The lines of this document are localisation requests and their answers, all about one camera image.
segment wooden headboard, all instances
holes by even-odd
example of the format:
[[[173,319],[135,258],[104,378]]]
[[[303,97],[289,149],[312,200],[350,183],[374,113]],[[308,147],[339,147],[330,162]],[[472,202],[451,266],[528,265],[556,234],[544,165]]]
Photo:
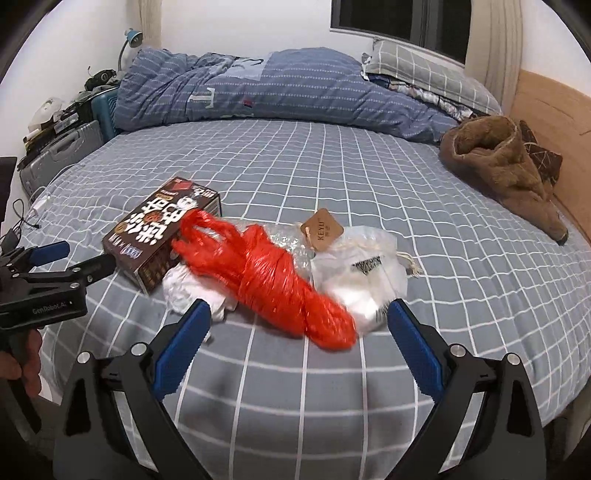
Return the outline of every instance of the wooden headboard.
[[[522,70],[511,117],[525,120],[542,147],[564,157],[554,195],[561,210],[590,241],[591,98]]]

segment suitcase handle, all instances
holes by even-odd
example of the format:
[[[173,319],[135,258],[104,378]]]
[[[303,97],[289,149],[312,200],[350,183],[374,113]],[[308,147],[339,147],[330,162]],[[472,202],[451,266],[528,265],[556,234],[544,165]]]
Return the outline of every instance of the suitcase handle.
[[[51,152],[53,160],[59,161],[63,157],[68,157],[71,155],[75,150],[78,149],[82,140],[83,139],[80,137],[80,132],[78,132],[78,130],[74,130],[73,132],[67,134],[64,138],[49,148],[49,152]]]

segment silver screw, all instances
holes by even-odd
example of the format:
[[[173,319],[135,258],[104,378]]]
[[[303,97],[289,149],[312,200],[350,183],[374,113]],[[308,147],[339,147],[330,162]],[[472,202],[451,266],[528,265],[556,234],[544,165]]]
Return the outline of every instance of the silver screw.
[[[452,353],[453,356],[456,357],[463,357],[464,355],[466,355],[466,349],[462,346],[462,345],[452,345],[449,349],[449,351]]]
[[[90,353],[82,352],[80,355],[78,355],[77,360],[79,364],[85,364],[88,360],[90,360]]]
[[[131,355],[142,356],[144,353],[146,353],[147,349],[148,346],[145,343],[136,343],[131,347]]]
[[[507,355],[507,361],[511,365],[519,365],[521,363],[521,358],[519,358],[519,355],[516,355],[515,353],[510,353]]]

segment curtain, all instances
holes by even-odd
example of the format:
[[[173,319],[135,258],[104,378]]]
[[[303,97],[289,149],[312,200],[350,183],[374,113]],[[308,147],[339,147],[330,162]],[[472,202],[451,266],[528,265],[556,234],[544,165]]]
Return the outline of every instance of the curtain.
[[[162,0],[138,0],[139,21],[144,33],[144,43],[154,48],[162,47]]]
[[[472,0],[467,75],[481,82],[509,114],[521,69],[521,0]]]

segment brown tag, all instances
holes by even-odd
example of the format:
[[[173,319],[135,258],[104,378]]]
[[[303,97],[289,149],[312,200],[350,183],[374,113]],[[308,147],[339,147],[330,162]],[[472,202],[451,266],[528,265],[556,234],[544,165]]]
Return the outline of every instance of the brown tag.
[[[345,231],[325,208],[321,208],[300,227],[310,246],[323,252]]]

